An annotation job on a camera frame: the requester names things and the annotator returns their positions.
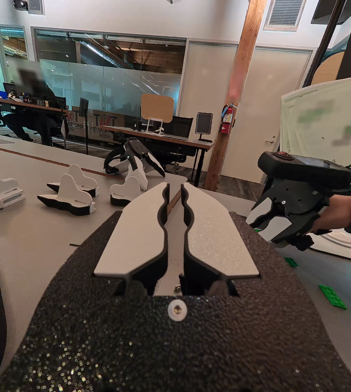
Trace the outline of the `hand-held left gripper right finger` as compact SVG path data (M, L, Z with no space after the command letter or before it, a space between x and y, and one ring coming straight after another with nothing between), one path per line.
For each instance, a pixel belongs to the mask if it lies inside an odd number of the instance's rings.
M215 282L224 282L230 296L239 296L234 280L260 276L225 206L202 190L181 186L184 208L182 294L202 296Z

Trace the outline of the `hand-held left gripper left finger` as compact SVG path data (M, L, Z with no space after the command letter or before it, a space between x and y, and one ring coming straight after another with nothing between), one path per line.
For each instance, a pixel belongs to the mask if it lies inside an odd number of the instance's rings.
M94 269L95 277L140 282L152 296L168 268L165 228L170 184L162 182L124 207Z

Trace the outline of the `wooden desk with black legs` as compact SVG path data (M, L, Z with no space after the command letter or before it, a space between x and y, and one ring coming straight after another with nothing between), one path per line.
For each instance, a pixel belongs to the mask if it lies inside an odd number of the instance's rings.
M146 139L151 139L151 140L159 140L163 143L186 145L186 146L192 147L194 149L201 150L200 159L197 164L196 174L195 174L194 183L193 183L195 187L199 186L199 180L201 177L202 165L203 165L203 161L204 161L204 155L207 151L212 149L215 144L214 142L207 141L207 140L200 140L200 139L189 140L188 138L166 135L166 134L156 134L153 132L138 131L138 130L133 130L130 128L125 128L125 127L100 125L99 128L102 130L109 130L111 132L121 131L125 135L133 135L134 137L141 137L141 138L146 138Z

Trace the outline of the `person's right hand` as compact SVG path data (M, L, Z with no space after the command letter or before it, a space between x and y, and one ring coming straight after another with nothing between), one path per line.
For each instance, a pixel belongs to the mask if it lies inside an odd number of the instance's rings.
M311 233L319 230L335 230L346 228L351 223L351 196L333 195L330 205L324 209L311 228Z

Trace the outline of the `white book stand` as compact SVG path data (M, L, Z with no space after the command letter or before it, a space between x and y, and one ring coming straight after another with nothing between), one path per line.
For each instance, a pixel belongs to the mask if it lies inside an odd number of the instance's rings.
M351 259L351 234L344 229L332 230L322 235L309 235L314 242L311 249Z

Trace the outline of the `tablet on stand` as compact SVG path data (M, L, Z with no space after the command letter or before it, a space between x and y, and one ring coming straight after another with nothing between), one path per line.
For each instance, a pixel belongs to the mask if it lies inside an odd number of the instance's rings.
M199 135L199 141L212 143L211 140L203 139L203 135L210 135L212 128L213 114L207 112L198 112L196 118L195 134Z

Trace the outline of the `printed cardboard box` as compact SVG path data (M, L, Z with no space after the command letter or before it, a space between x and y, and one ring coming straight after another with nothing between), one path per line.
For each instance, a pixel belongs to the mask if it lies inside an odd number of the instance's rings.
M88 110L88 131L89 139L100 141L113 141L113 133L110 130L102 129L107 127L123 127L125 116L114 112L101 110ZM85 137L85 118L79 116L79 107L72 107L67 111L67 124L69 135Z

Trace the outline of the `round-topped wooden board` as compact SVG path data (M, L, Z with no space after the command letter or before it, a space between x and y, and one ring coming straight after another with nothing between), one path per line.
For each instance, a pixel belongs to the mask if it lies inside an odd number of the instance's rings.
M325 59L317 68L311 85L336 80L344 54L345 52L338 52Z

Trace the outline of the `wooden board book stand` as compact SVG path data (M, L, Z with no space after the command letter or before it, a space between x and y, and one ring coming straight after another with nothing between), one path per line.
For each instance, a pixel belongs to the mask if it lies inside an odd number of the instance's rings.
M149 133L150 121L160 122L156 133L163 134L163 123L173 120L174 100L169 96L144 93L141 95L141 118L147 120L144 133Z

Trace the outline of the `black slanted pole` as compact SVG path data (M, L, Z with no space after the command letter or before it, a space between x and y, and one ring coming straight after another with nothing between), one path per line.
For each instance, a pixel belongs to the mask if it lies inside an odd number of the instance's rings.
M341 13L344 9L345 3L346 3L346 0L337 0L335 2L335 5L334 5L332 13L330 15L327 27L326 27L325 32L323 34L323 37L321 39L320 45L316 51L316 54L313 58L311 66L309 68L309 71L306 75L303 87L308 87L311 85L314 74L315 74L316 70L318 69L318 67L320 66L322 59L323 59L323 56L326 52L326 49L331 41L331 38L332 38L333 33L335 31L339 17L341 16Z

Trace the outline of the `glass office partition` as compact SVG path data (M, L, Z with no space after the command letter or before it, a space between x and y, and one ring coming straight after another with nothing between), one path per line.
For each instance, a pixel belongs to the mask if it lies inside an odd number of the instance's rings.
M66 107L79 107L125 116L124 127L134 128L141 117L141 95L169 96L178 106L186 51L185 38L119 35L66 29L0 26L0 90L14 83L9 62L40 63L47 85Z

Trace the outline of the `wooden post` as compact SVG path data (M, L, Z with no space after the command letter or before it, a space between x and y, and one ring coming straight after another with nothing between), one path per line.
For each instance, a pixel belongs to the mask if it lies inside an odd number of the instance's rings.
M266 2L266 0L250 0L248 4L241 38L232 64L232 71L225 99L225 105L233 104L235 106L233 108L233 118L236 118L237 110L240 107L251 57L255 49L257 35L266 8ZM233 122L234 121L230 123L227 134L222 133L220 129L218 131L204 182L205 190L216 191L228 142L230 140Z

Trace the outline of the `large wall vent grille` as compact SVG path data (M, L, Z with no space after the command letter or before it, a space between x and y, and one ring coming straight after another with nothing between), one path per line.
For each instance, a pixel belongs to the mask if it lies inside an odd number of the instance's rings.
M264 30L296 32L305 3L305 0L272 0Z

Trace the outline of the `black wall-mounted box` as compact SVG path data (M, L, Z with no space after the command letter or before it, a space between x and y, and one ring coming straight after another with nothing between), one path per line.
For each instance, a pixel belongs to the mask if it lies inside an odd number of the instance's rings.
M327 25L336 0L320 0L316 6L311 24ZM347 1L339 17L337 25L342 25L351 16L351 1Z

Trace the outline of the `small wall vent grille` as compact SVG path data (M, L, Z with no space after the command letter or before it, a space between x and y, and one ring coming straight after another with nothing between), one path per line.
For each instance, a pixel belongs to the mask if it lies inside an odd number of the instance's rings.
M45 16L44 0L27 0L28 13Z

